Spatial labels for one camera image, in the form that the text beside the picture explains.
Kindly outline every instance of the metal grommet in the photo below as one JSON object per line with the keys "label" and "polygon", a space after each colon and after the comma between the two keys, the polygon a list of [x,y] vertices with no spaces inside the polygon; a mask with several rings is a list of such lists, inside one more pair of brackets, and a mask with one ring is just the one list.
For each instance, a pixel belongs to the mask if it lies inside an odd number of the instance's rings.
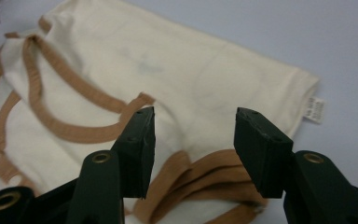
{"label": "metal grommet", "polygon": [[307,160],[307,161],[310,161],[310,162],[313,162],[313,163],[323,163],[324,162],[324,159],[316,154],[313,154],[313,153],[307,153],[307,154],[304,154],[304,158]]}
{"label": "metal grommet", "polygon": [[18,191],[11,191],[0,196],[0,211],[9,208],[19,201],[21,194]]}
{"label": "metal grommet", "polygon": [[92,157],[92,161],[95,163],[103,163],[110,160],[110,155],[108,153],[98,153]]}

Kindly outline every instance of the garment tag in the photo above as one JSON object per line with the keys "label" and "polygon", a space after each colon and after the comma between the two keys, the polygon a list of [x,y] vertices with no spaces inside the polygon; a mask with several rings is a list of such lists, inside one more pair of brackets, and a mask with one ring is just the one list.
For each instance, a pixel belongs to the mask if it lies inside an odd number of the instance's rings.
{"label": "garment tag", "polygon": [[305,111],[304,118],[310,119],[318,124],[322,123],[324,119],[324,105],[325,100],[317,97],[310,97],[308,100],[308,107]]}

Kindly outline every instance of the white background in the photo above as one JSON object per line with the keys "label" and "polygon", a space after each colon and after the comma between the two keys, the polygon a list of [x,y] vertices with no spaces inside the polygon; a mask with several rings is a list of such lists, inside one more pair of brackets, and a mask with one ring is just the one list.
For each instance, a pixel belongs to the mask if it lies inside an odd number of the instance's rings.
{"label": "white background", "polygon": [[[35,28],[60,2],[1,0],[0,46],[4,33]],[[315,95],[327,102],[324,122],[304,121],[294,151],[326,155],[358,187],[358,1],[128,2],[320,77]],[[254,223],[286,223],[282,200],[272,200]]]}

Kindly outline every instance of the folded garment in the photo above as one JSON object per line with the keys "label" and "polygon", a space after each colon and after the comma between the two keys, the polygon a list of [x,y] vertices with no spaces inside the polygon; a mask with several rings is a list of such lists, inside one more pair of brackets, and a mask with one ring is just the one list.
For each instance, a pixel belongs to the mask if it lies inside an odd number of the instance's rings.
{"label": "folded garment", "polygon": [[86,155],[153,105],[153,182],[145,201],[125,201],[130,213],[222,223],[250,221],[266,204],[233,150],[222,151],[233,148],[236,109],[293,136],[317,77],[122,1],[67,0],[39,24],[0,51],[0,189],[44,193],[76,178]]}

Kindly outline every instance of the black clamp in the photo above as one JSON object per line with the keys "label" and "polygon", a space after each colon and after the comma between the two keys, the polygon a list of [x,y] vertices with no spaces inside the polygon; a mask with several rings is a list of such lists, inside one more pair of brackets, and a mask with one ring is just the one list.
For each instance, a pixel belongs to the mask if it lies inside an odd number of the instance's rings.
{"label": "black clamp", "polygon": [[124,198],[145,198],[155,157],[154,108],[138,110],[110,150],[83,161],[80,176],[35,197],[26,187],[0,191],[0,224],[124,223]]}
{"label": "black clamp", "polygon": [[257,111],[238,108],[234,146],[264,198],[281,198],[289,224],[358,224],[358,188],[324,155],[293,141]]}

